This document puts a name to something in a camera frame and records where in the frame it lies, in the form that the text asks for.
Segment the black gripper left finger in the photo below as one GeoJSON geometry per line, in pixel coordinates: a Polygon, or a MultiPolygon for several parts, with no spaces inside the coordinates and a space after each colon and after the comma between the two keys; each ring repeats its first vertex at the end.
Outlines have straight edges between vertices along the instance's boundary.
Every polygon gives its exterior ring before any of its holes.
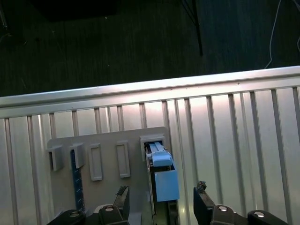
{"type": "Polygon", "coordinates": [[[87,216],[81,210],[67,210],[49,222],[50,225],[128,225],[129,186],[121,186],[113,204],[98,206],[87,216]]]}

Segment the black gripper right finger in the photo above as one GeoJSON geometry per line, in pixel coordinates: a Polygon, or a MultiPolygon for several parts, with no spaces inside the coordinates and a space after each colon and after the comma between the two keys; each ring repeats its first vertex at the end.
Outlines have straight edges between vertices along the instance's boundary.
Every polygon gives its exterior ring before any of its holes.
{"type": "Polygon", "coordinates": [[[228,206],[216,205],[206,193],[206,182],[194,187],[193,209],[199,225],[286,225],[287,223],[263,210],[250,211],[246,217],[228,206]]]}

